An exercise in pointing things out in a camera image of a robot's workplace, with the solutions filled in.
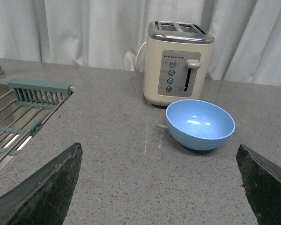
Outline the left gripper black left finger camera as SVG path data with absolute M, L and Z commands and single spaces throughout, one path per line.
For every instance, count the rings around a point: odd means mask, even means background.
M 0 197 L 0 225 L 61 225 L 79 178 L 80 143 L 74 143 Z

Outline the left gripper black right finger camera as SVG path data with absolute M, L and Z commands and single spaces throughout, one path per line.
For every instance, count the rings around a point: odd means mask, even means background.
M 281 167 L 244 144 L 236 160 L 258 224 L 281 225 Z

